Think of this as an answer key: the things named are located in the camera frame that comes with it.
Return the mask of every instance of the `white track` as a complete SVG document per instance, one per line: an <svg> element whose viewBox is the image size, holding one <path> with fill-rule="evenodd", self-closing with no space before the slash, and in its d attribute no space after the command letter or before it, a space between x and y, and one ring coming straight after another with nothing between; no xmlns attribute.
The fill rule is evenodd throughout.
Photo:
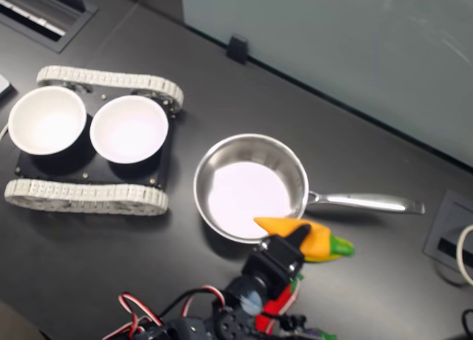
<svg viewBox="0 0 473 340"><path fill-rule="evenodd" d="M43 68L37 78L40 86L59 84L73 89L91 86L131 89L139 95L167 100L171 110L182 108L184 94L178 85L150 75L99 72L73 67ZM153 187L140 185L82 185L42 180L18 179L5 189L5 200L13 205L39 211L132 214L155 216L168 208L167 195Z"/></svg>

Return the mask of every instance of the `frosted glass partition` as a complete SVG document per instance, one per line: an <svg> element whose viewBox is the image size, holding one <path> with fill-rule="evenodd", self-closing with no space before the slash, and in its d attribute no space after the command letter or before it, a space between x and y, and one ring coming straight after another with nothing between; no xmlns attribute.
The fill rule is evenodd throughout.
<svg viewBox="0 0 473 340"><path fill-rule="evenodd" d="M183 0L186 23L473 166L473 0Z"/></svg>

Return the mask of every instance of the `screw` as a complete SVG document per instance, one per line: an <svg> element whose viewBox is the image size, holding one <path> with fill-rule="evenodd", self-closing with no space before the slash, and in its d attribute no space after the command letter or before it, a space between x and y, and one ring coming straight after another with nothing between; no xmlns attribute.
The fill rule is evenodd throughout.
<svg viewBox="0 0 473 340"><path fill-rule="evenodd" d="M295 262L293 262L292 264L290 264L290 265L289 265L289 271L290 271L290 272L294 272L295 269L296 269L296 266L297 266L297 264L296 264Z"/></svg>

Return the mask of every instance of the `pan handle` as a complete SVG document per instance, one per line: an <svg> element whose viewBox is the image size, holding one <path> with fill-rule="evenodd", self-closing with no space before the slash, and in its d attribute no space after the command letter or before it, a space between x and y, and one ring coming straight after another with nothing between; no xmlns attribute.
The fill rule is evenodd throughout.
<svg viewBox="0 0 473 340"><path fill-rule="evenodd" d="M422 202L388 194L317 194L309 191L307 205L331 204L347 207L371 209L374 211L424 214L426 209Z"/></svg>

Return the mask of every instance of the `red wire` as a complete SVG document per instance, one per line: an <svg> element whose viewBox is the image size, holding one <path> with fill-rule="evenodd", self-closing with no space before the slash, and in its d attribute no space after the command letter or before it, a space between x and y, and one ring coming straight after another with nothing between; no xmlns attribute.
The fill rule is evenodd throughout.
<svg viewBox="0 0 473 340"><path fill-rule="evenodd" d="M217 290L213 286L208 286L208 285L204 285L201 288L203 290L211 291L220 300L222 307L225 306L225 298L223 297L222 293L219 290ZM181 313L180 313L181 316L187 316L187 312L188 312L189 307L191 306L191 302L193 298L194 296L190 296L187 298L186 302L184 303L183 309L181 310Z"/></svg>
<svg viewBox="0 0 473 340"><path fill-rule="evenodd" d="M146 313L147 316L149 316L153 322L155 322L157 325L161 326L163 325L163 322L159 320L159 318L157 316L155 316L155 314L153 312L151 312L151 310L145 306L139 299L137 299L136 297L132 296L130 293L122 293L120 296L119 296L119 300L120 300L120 303L123 305L123 307L131 314L133 314L132 312L132 309L130 308L130 306L128 305L128 303L126 302L126 299L128 299L129 301L132 301L133 303L135 303L138 307L141 308L141 310L143 312Z"/></svg>

